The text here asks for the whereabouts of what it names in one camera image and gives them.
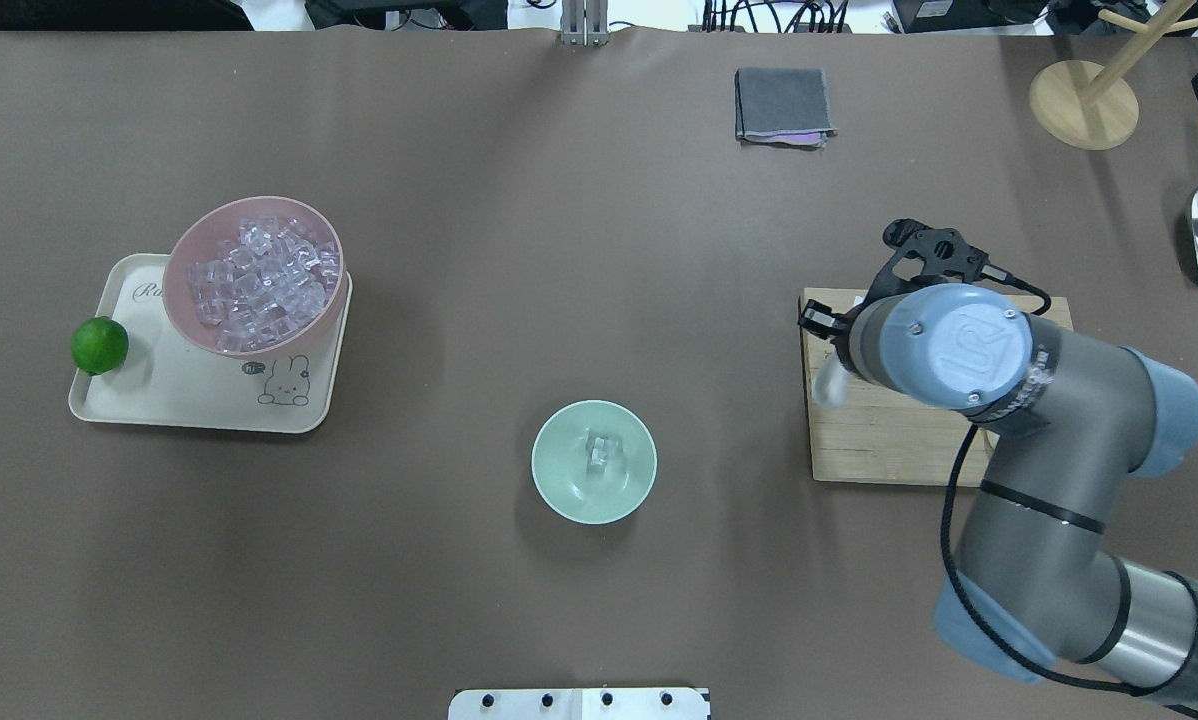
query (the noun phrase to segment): gray towel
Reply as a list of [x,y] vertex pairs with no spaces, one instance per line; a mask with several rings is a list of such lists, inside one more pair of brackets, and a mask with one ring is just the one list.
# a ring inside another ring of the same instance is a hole
[[819,68],[740,68],[736,91],[737,140],[815,149],[837,133]]

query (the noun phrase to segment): lime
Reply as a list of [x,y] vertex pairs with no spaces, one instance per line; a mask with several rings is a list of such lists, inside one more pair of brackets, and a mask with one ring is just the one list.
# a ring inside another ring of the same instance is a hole
[[101,375],[123,364],[128,356],[128,331],[105,315],[92,317],[74,331],[69,355],[84,373]]

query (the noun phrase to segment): gray robotic arm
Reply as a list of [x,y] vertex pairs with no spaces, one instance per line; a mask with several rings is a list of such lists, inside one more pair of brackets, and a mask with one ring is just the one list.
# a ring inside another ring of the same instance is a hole
[[[884,243],[895,254],[863,304],[837,315],[810,302],[800,326],[865,381],[1000,434],[946,557],[937,631],[1016,679],[1112,689],[1198,716],[1198,580],[1099,550],[1125,479],[1167,473],[1198,441],[1198,386],[973,286],[992,279],[1048,302],[951,229],[897,220]],[[893,268],[907,258],[924,270],[902,279]],[[942,530],[948,538],[948,503]],[[1120,682],[1055,673],[1058,657]]]

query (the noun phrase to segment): small green bowl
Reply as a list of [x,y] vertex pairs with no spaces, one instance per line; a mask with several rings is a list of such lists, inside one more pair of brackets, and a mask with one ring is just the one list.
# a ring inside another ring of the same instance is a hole
[[622,520],[645,502],[654,479],[657,446],[648,426],[615,403],[573,403],[550,415],[532,443],[536,490],[575,524]]

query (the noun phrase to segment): white floor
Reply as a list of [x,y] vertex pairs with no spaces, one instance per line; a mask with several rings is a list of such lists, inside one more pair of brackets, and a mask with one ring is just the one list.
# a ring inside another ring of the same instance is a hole
[[[305,13],[302,0],[234,0],[256,29],[315,29]],[[643,28],[686,29],[701,23],[704,1],[695,0],[609,0],[609,22],[628,22]],[[776,4],[782,24],[799,8],[799,4]],[[547,10],[534,8],[527,0],[509,0],[507,20],[509,28],[558,28],[559,1]],[[893,8],[891,0],[849,0],[847,24],[854,34],[885,34],[883,14]],[[755,8],[755,18],[761,32],[776,32],[768,10]],[[749,18],[746,18],[749,29]],[[1037,20],[1033,26],[982,28],[955,31],[964,35],[1052,35],[1047,23]]]

